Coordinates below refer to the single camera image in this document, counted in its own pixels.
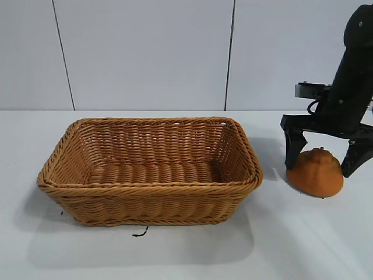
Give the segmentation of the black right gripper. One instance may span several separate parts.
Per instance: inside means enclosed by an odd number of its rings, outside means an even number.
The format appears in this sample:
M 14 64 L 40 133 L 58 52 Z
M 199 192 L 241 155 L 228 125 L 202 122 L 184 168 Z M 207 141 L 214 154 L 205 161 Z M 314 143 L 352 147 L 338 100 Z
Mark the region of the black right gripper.
M 303 131 L 348 138 L 359 128 L 372 99 L 372 55 L 344 55 L 330 85 L 308 83 L 295 85 L 295 96 L 312 99 L 307 114 L 283 115 L 285 130 L 285 165 L 292 170 L 307 140 Z M 344 177 L 350 177 L 372 159 L 372 133 L 355 135 L 342 162 Z

